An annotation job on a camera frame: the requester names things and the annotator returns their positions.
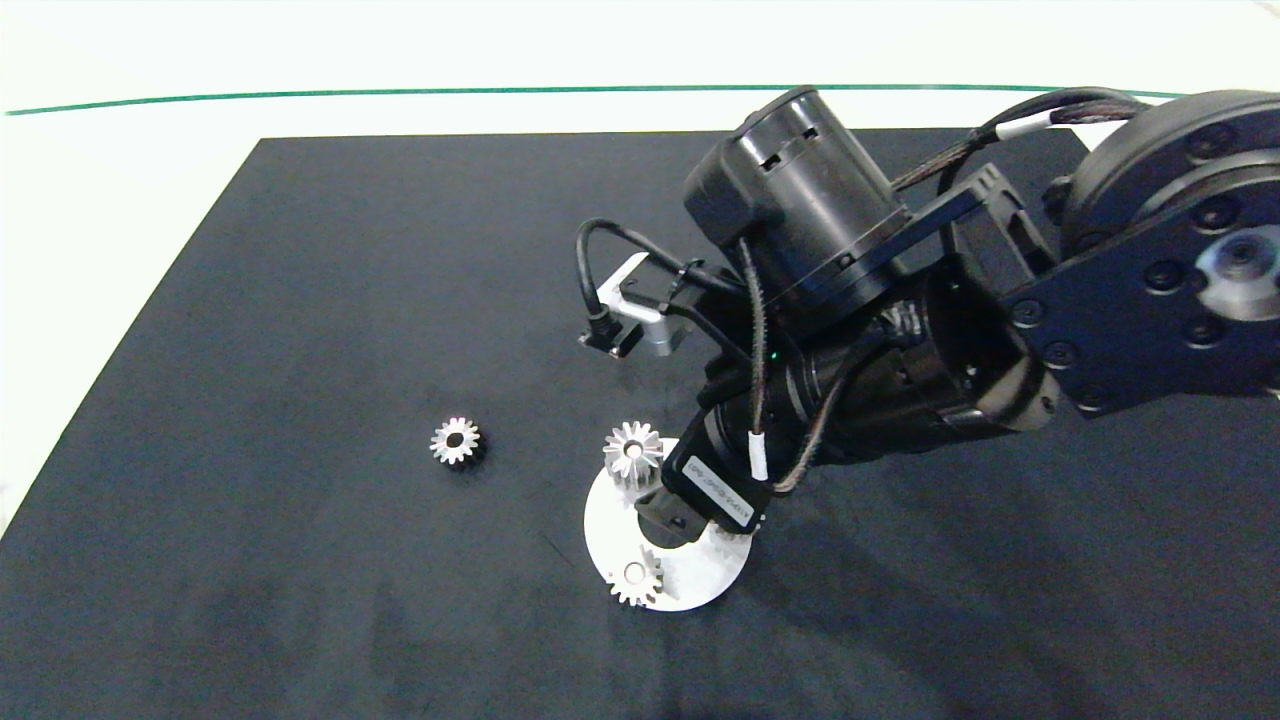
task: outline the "spur gear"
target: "spur gear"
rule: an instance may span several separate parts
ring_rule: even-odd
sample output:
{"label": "spur gear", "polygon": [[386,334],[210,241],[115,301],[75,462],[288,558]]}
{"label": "spur gear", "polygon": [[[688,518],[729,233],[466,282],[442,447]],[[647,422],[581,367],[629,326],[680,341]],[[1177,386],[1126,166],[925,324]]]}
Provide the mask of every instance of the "spur gear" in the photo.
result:
{"label": "spur gear", "polygon": [[480,428],[466,418],[449,418],[431,436],[435,459],[449,470],[466,470],[484,460],[488,443]]}
{"label": "spur gear", "polygon": [[662,561],[640,546],[640,553],[609,571],[609,594],[632,607],[649,607],[662,594]]}
{"label": "spur gear", "polygon": [[641,489],[658,478],[662,438],[649,423],[622,423],[604,438],[604,466],[616,483]]}

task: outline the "bolt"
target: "bolt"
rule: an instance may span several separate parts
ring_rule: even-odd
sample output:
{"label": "bolt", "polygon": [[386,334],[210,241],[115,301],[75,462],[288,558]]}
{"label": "bolt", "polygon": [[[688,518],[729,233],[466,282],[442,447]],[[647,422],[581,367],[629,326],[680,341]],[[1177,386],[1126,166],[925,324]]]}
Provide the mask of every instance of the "bolt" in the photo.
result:
{"label": "bolt", "polygon": [[1098,413],[1107,406],[1110,398],[1111,393],[1107,392],[1107,388],[1098,384],[1084,386],[1080,388],[1080,400],[1076,401],[1076,405],[1085,413]]}
{"label": "bolt", "polygon": [[1172,292],[1183,284],[1183,266],[1172,260],[1161,260],[1147,268],[1143,279],[1155,292]]}
{"label": "bolt", "polygon": [[1014,324],[1019,328],[1034,328],[1044,320],[1044,304],[1039,300],[1019,300],[1012,310]]}
{"label": "bolt", "polygon": [[1211,347],[1226,334],[1222,320],[1212,315],[1192,318],[1183,324],[1183,338],[1192,347]]}
{"label": "bolt", "polygon": [[1187,154],[1198,160],[1221,158],[1235,142],[1235,131],[1230,126],[1213,123],[1187,136]]}
{"label": "bolt", "polygon": [[1080,359],[1075,346],[1064,340],[1051,342],[1044,346],[1044,364],[1055,370],[1065,370]]}
{"label": "bolt", "polygon": [[1224,231],[1239,215],[1240,204],[1226,195],[1215,195],[1192,209],[1192,222],[1206,231]]}

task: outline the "cable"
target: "cable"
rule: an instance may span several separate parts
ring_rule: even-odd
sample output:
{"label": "cable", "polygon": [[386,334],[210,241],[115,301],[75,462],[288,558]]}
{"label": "cable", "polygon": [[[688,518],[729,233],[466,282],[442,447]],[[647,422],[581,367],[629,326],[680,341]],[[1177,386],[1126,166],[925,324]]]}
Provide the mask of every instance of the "cable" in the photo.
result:
{"label": "cable", "polygon": [[595,290],[595,279],[591,277],[591,264],[586,256],[586,243],[588,238],[595,231],[604,231],[613,236],[621,237],[622,240],[640,247],[641,250],[649,252],[658,265],[671,273],[678,273],[685,270],[685,277],[699,286],[708,290],[718,290],[721,292],[727,292],[741,297],[745,295],[742,286],[719,278],[696,266],[689,266],[686,263],[681,261],[678,258],[668,252],[667,250],[659,247],[655,242],[648,237],[626,228],[613,220],[604,218],[591,218],[586,220],[577,228],[577,234],[575,236],[575,250],[577,252],[577,282],[582,291],[582,302],[586,304],[588,318],[600,318],[607,310],[600,305],[600,297]]}
{"label": "cable", "polygon": [[751,464],[751,477],[764,482],[769,479],[769,457],[764,447],[764,359],[768,322],[764,318],[764,292],[760,291],[760,275],[755,272],[751,250],[746,238],[737,241],[742,255],[742,275],[751,296],[751,430],[746,433],[748,457]]}
{"label": "cable", "polygon": [[836,409],[836,402],[842,395],[845,395],[845,387],[849,386],[850,380],[861,374],[876,359],[881,356],[878,350],[883,347],[883,343],[877,343],[874,347],[869,348],[865,355],[858,357],[859,346],[855,345],[854,350],[850,351],[850,357],[846,357],[840,375],[836,377],[836,382],[831,384],[827,395],[822,398],[822,406],[818,409],[818,414],[813,416],[813,421],[809,423],[809,434],[805,437],[804,447],[800,450],[800,455],[796,457],[795,465],[791,466],[791,471],[786,474],[781,480],[774,483],[774,495],[786,495],[800,484],[805,474],[809,471],[809,466],[813,465],[813,457],[817,455],[818,448],[822,447],[822,436],[827,432],[827,423],[831,420],[831,415]]}
{"label": "cable", "polygon": [[[1137,97],[1120,91],[1111,90],[1108,87],[1064,87],[1061,90],[1055,90],[1052,92],[1046,92],[1043,95],[1037,95],[1024,100],[1007,110],[997,114],[986,123],[969,131],[969,135],[956,142],[937,155],[924,160],[915,168],[911,168],[906,173],[902,173],[893,179],[893,190],[906,190],[942,170],[952,167],[954,164],[964,164],[969,155],[982,150],[983,147],[998,142],[1002,140],[997,132],[997,126],[1010,123],[1012,120],[1020,120],[1023,118],[1030,118],[1032,115],[1038,115],[1046,111],[1055,111],[1070,106],[1085,105],[1088,102],[1110,102],[1111,108],[1124,108],[1128,109],[1130,114],[1126,117],[1111,117],[1107,119],[1129,119],[1134,114],[1149,108],[1146,102],[1142,102]],[[1102,119],[1088,120],[1088,122],[1105,122]],[[1052,118],[1051,124],[1078,124],[1079,120],[1070,119],[1069,115],[1061,118]]]}
{"label": "cable", "polygon": [[764,293],[745,237],[737,241],[737,249],[742,254],[742,275],[746,278],[748,295],[751,296],[751,432],[760,434],[764,432],[764,357],[768,332]]}

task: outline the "circular plate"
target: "circular plate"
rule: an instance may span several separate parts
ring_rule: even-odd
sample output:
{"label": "circular plate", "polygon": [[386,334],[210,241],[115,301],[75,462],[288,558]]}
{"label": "circular plate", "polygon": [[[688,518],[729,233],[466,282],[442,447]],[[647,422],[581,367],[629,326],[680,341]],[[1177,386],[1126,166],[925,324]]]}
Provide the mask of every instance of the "circular plate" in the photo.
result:
{"label": "circular plate", "polygon": [[[673,447],[675,439],[662,438],[663,459]],[[663,589],[654,596],[654,602],[643,607],[678,612],[707,605],[728,589],[742,571],[751,550],[751,536],[724,532],[710,521],[698,542],[675,550],[658,547],[640,532],[635,509],[636,498],[652,487],[643,491],[621,488],[603,468],[595,475],[582,514],[591,562],[600,579],[608,582],[611,574],[641,560],[648,551],[662,566]]]}

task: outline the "metal gear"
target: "metal gear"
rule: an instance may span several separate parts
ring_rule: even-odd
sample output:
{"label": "metal gear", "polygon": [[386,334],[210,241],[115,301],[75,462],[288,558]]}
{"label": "metal gear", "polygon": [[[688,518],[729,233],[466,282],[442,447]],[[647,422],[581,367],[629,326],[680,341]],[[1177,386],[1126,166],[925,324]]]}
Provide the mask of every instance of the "metal gear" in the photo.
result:
{"label": "metal gear", "polygon": [[484,460],[488,443],[480,434],[480,428],[466,418],[449,418],[431,436],[431,451],[435,459],[449,470],[466,470]]}
{"label": "metal gear", "polygon": [[649,423],[622,423],[604,438],[604,466],[616,483],[641,489],[662,468],[662,438]]}
{"label": "metal gear", "polygon": [[649,607],[662,594],[662,561],[640,546],[640,553],[609,571],[609,594],[632,607]]}

